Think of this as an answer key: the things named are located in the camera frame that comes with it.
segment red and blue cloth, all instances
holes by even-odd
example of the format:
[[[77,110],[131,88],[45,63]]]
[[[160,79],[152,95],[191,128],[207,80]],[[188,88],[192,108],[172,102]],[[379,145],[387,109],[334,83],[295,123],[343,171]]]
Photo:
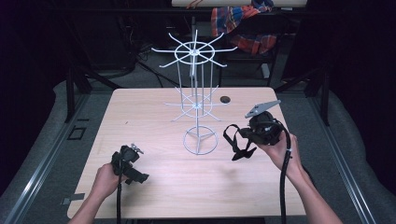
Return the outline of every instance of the red and blue cloth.
[[[228,34],[241,20],[259,13],[270,12],[274,3],[271,0],[252,0],[249,6],[215,7],[212,10],[212,35]],[[274,47],[276,36],[271,34],[234,35],[230,43],[252,55],[264,54]]]

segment forearm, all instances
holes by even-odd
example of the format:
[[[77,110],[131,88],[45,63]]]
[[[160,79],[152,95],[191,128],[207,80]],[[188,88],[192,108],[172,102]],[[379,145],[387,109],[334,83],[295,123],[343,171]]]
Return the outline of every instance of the forearm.
[[[298,175],[291,175],[289,179],[300,194],[310,224],[342,223],[319,194],[305,171],[300,171]]]
[[[82,203],[73,218],[69,221],[69,224],[74,223],[93,223],[96,213],[102,204],[103,199],[89,195],[88,198]]]

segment hand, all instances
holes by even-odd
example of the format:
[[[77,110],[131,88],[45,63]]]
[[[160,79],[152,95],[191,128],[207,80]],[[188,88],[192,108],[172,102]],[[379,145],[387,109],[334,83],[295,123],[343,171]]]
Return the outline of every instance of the hand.
[[[301,165],[301,159],[299,155],[299,149],[297,144],[297,137],[293,134],[290,134],[291,141],[291,154],[288,165],[288,170],[286,175],[290,177],[291,174],[295,174],[296,172],[301,172],[303,170],[303,166]],[[283,160],[285,159],[286,153],[286,134],[282,132],[279,136],[279,142],[277,142],[274,146],[269,145],[257,145],[261,148],[267,155],[271,158],[271,161],[274,165],[281,170],[283,165]]]
[[[98,169],[91,194],[104,200],[116,190],[118,184],[119,177],[114,175],[113,166],[107,163]]]

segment black strap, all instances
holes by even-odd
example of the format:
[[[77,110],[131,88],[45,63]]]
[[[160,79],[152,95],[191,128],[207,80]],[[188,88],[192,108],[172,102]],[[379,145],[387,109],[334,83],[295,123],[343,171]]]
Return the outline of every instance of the black strap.
[[[228,136],[228,134],[227,134],[227,130],[230,127],[235,127],[236,128],[236,132],[233,135],[233,140],[231,140],[230,136]],[[248,151],[248,149],[250,147],[250,144],[251,144],[250,139],[247,141],[247,146],[246,146],[245,149],[242,149],[242,150],[239,149],[238,141],[236,140],[236,134],[237,133],[241,134],[241,129],[236,124],[229,125],[223,132],[224,138],[233,147],[233,152],[235,153],[235,155],[233,155],[233,161],[237,161],[237,160],[239,160],[241,158],[250,158],[253,155],[254,151],[257,149],[256,147],[254,147],[253,149]]]

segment gray carpet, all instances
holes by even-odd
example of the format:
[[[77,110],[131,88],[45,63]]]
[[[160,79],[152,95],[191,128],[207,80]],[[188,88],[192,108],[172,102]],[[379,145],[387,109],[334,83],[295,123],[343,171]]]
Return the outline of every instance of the gray carpet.
[[[146,59],[142,62],[177,81],[177,73],[174,68],[158,68],[160,64],[169,63],[172,60],[171,56],[150,53],[142,55],[142,58]],[[279,65],[276,73],[281,74],[281,69],[282,67]],[[156,76],[139,66],[131,74],[111,80],[127,88],[161,87]],[[281,84],[279,80],[279,76],[274,78],[273,87]],[[173,87],[168,81],[164,79],[162,81],[164,87]],[[59,153],[53,156],[56,160],[49,167],[49,172],[43,176],[45,181],[41,186],[38,186],[38,193],[34,195],[30,203],[25,205],[26,213],[20,214],[19,220],[22,220],[21,223],[43,224],[66,223],[68,221],[66,216],[68,205],[63,204],[63,201],[75,191],[111,96],[111,90],[108,87],[93,79],[90,82],[93,86],[91,95],[80,95],[76,91],[79,103],[78,112],[70,124],[63,123],[66,118],[65,84],[61,83],[54,89],[57,93],[57,101],[49,120],[22,168],[0,200],[0,223],[5,223],[7,218],[10,218],[10,212],[13,211],[16,204],[21,202],[19,199],[24,188],[28,186],[31,176],[35,175],[35,168],[40,166],[40,162],[48,156],[54,147],[59,148]],[[183,83],[189,84],[189,81],[183,80]],[[323,127],[318,118],[317,99],[305,98],[299,86],[287,93],[280,93],[277,97],[282,101],[281,108],[290,132],[299,137],[304,166],[313,176],[319,192],[344,223],[365,222],[357,210],[356,202],[353,201],[353,197],[351,198],[347,180],[340,175],[342,172],[337,167],[336,158],[332,153],[334,143],[329,138],[329,132],[335,139],[336,146],[342,152],[350,172],[364,196],[367,207],[373,215],[373,219],[369,219],[369,222],[366,223],[374,223],[372,220],[375,220],[376,223],[394,222],[396,220],[396,199],[378,183],[373,171],[365,162],[364,145],[359,131],[337,97],[331,94],[330,127]],[[68,137],[80,136],[77,132],[73,133],[76,136],[69,136],[73,128],[85,129],[80,140],[67,140]],[[95,223],[115,223],[115,220],[96,220]],[[137,223],[263,223],[263,219],[138,220]],[[280,223],[280,218],[266,217],[265,223]],[[305,217],[288,217],[288,223],[306,223],[306,219]]]

